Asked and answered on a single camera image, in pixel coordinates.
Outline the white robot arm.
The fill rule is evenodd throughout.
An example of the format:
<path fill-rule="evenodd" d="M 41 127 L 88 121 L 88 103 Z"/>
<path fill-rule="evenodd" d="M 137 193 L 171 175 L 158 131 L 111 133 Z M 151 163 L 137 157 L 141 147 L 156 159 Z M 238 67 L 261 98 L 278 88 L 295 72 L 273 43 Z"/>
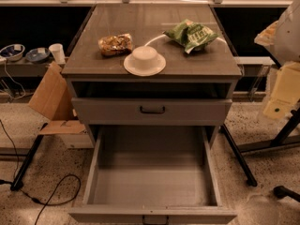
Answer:
<path fill-rule="evenodd" d="M 293 0 L 276 22 L 254 38 L 282 66 L 300 61 L 300 0 Z"/>

